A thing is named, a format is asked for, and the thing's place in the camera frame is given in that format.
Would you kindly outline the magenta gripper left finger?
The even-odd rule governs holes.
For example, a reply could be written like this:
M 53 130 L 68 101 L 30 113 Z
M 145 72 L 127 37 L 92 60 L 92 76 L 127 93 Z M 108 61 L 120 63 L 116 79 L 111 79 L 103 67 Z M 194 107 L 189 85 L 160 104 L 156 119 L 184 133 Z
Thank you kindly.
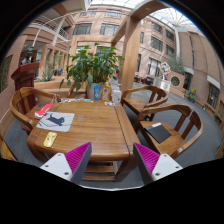
M 84 175 L 91 153 L 92 144 L 88 142 L 66 154 L 55 154 L 41 166 L 41 169 L 75 184 L 79 184 Z

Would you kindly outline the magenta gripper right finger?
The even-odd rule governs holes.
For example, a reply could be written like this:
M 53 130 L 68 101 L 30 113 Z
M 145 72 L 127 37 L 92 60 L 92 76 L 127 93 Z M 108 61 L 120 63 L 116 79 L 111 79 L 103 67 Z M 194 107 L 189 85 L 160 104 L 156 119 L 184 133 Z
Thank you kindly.
M 182 169 L 168 154 L 158 154 L 138 143 L 133 144 L 133 154 L 145 185 Z

